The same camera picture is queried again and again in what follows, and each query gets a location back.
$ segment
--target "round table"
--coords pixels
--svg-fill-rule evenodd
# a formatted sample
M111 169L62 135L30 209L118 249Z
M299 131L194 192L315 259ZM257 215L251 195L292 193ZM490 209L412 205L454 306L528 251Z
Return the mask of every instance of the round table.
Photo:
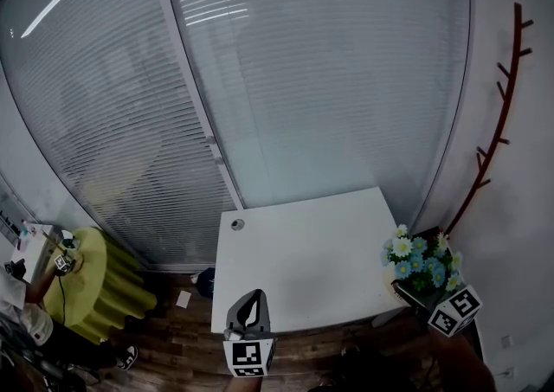
M73 232L81 240L77 253L82 266L61 277L66 297L65 326L95 344L107 340L112 327L123 329L125 318L144 318L156 306L156 297L142 288L143 280L134 273L139 263L121 250L106 234L95 228ZM55 250L48 266L60 255ZM61 323L63 297L54 280L44 297L48 314Z

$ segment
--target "white shirt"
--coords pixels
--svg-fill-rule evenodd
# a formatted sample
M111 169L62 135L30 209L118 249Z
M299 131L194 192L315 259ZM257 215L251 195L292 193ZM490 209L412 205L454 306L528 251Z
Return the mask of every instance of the white shirt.
M42 346L52 335L54 325L52 318L38 305L25 303L26 289L25 283L0 268L0 313L22 325L36 345Z

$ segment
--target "human arm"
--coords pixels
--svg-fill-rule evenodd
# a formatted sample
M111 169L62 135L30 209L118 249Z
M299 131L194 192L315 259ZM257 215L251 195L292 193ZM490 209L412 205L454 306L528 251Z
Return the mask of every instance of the human arm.
M463 335L448 338L433 328L429 328L429 334L445 392L496 390L491 372Z
M259 392L262 378L263 376L254 378L237 378L234 376L224 392Z
M50 267L46 273L32 285L27 285L25 290L25 303L40 304L44 299L44 295L50 288L55 277L55 266Z

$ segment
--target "desk leg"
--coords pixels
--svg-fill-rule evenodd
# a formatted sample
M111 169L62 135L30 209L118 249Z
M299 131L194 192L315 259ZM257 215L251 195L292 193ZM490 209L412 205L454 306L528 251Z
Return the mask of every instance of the desk leg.
M391 319L393 319L396 315L398 315L403 310L404 310L404 307L399 307L398 309L393 309L392 311L388 311L377 315L371 321L371 327L379 327L384 325L387 321L390 321Z

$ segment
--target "wooden coat rack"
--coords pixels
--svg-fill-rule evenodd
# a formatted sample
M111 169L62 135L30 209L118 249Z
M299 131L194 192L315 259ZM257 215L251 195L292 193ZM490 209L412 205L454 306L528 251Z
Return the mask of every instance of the wooden coat rack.
M477 165L479 166L479 173L477 174L477 177L475 178L475 181L473 182L473 185L469 190L464 203L461 205L460 210L458 210L458 213L456 214L450 225L447 227L446 234L450 234L452 232L452 229L454 229L456 224L458 224L458 221L466 212L467 206L469 206L469 203L473 200L473 197L475 196L477 191L491 182L490 178L485 181L483 181L483 178L485 178L486 171L488 170L488 166L493 160L494 152L496 152L496 148L499 143L502 143L503 145L510 144L509 140L502 138L502 131L504 130L504 125L506 124L506 119L508 118L508 112L510 111L510 105L512 103L513 91L516 87L519 59L522 56L528 55L532 52L531 48L521 50L521 33L523 32L523 29L528 28L533 24L533 20L522 22L521 4L514 3L513 8L515 18L513 28L512 63L510 64L510 70L507 71L501 63L497 63L497 66L499 67L502 74L504 74L508 79L506 90L504 90L499 81L496 82L496 86L498 87L500 92L500 97L502 97L503 100L499 122L496 125L496 130L494 131L493 139L491 140L491 144L488 146L488 150L485 152L480 147L477 148L476 156Z

